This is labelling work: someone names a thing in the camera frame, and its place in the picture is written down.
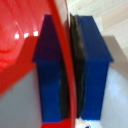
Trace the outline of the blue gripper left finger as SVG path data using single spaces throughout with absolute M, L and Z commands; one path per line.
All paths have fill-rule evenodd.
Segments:
M 68 119 L 67 76 L 51 15 L 44 17 L 33 61 L 37 64 L 43 121 L 61 122 Z

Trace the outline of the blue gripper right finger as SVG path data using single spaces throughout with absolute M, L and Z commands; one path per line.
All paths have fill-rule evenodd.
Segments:
M 113 58 L 92 16 L 70 16 L 77 91 L 77 117 L 99 120 L 109 63 Z

